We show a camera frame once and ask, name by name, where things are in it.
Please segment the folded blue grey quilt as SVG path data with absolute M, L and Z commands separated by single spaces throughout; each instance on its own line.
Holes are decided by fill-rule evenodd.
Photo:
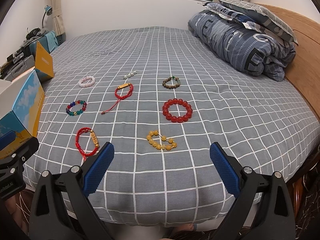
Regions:
M 246 29 L 207 9 L 194 15 L 188 27 L 219 58 L 247 75 L 263 74 L 274 81 L 283 81 L 285 68 L 296 55 L 292 42 L 269 31 Z

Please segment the wooden headboard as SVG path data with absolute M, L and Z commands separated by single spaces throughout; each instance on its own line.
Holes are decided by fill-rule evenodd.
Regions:
M 286 67 L 285 77 L 319 118 L 319 24 L 301 14 L 263 5 L 286 22 L 298 40 L 295 59 Z

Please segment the grey suitcase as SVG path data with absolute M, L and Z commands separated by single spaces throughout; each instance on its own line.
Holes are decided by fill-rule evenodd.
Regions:
M 35 59 L 33 55 L 26 57 L 25 59 L 17 62 L 14 66 L 6 70 L 4 74 L 1 75 L 2 80 L 13 81 L 22 73 L 26 72 L 30 68 L 35 66 Z

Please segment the white cardboard box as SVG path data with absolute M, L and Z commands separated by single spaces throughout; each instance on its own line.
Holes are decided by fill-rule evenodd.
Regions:
M 53 77 L 52 56 L 37 42 L 35 66 L 13 81 L 1 80 L 1 137 L 9 131 L 16 134 L 15 141 L 1 150 L 2 159 L 37 136 L 44 101 L 42 83 Z

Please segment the blue desk lamp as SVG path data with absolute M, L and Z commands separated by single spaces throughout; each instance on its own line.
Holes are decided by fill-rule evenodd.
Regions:
M 50 16 L 53 13 L 53 9 L 51 6 L 46 5 L 44 7 L 44 15 L 42 17 L 41 28 L 44 28 L 44 19 L 46 16 Z

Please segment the dark clothes pile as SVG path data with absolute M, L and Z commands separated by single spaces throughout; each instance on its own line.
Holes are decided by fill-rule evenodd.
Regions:
M 33 37 L 36 36 L 43 36 L 45 34 L 47 34 L 49 31 L 46 28 L 35 28 L 33 30 L 31 30 L 25 37 L 26 40 L 29 40 Z

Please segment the patterned blue pillow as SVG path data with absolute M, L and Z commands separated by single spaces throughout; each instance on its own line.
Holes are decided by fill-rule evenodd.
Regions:
M 217 14 L 221 18 L 228 21 L 236 22 L 245 27 L 246 29 L 255 30 L 260 33 L 263 33 L 266 29 L 251 17 L 243 14 L 242 12 L 237 12 L 235 10 L 224 7 L 221 4 L 215 2 L 207 2 L 204 3 L 203 6 L 211 12 Z

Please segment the beige curtain left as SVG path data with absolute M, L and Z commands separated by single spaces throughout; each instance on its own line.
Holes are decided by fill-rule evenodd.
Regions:
M 52 24 L 56 36 L 65 33 L 65 26 L 62 18 L 61 0 L 48 0 L 49 5 L 52 7 Z

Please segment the grey checked pillow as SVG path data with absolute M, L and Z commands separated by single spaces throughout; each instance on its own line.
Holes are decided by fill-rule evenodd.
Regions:
M 256 20 L 260 25 L 276 34 L 287 42 L 295 42 L 298 45 L 297 38 L 291 27 L 281 18 L 276 16 L 266 7 L 247 1 L 240 0 L 218 0 L 223 6 L 241 12 L 250 18 Z

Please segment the grey checked bed sheet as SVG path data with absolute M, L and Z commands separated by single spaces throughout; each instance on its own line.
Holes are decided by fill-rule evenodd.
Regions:
M 209 157 L 214 142 L 285 180 L 319 143 L 319 122 L 290 83 L 234 70 L 186 30 L 101 31 L 65 42 L 52 57 L 40 146 L 23 177 L 35 187 L 44 170 L 80 165 L 76 133 L 90 127 L 115 149 L 89 197 L 107 222 L 171 226 L 224 216 L 234 197 Z

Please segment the teal suitcase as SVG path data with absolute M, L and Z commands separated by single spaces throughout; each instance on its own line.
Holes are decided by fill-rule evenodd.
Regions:
M 35 36 L 28 42 L 27 49 L 29 49 L 30 53 L 33 55 L 36 54 L 37 42 L 40 42 L 40 44 L 48 53 L 51 53 L 59 46 L 54 31 L 50 31 L 42 36 Z

